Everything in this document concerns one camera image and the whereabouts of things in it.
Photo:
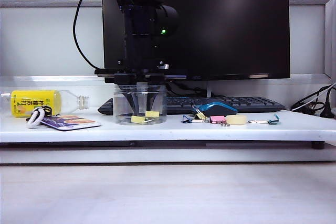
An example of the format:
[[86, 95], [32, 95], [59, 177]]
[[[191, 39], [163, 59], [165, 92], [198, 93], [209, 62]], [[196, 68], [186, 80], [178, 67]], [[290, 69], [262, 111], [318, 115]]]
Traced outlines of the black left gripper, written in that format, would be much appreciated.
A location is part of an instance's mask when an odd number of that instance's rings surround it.
[[[94, 73], [98, 77], [104, 77], [106, 83], [147, 83], [146, 111], [154, 111], [153, 108], [162, 112], [162, 102], [155, 105], [155, 99], [163, 88], [166, 80], [187, 78], [186, 69], [106, 69], [97, 68]], [[133, 111], [139, 111], [139, 100], [136, 84], [118, 85], [121, 93], [127, 99]]]

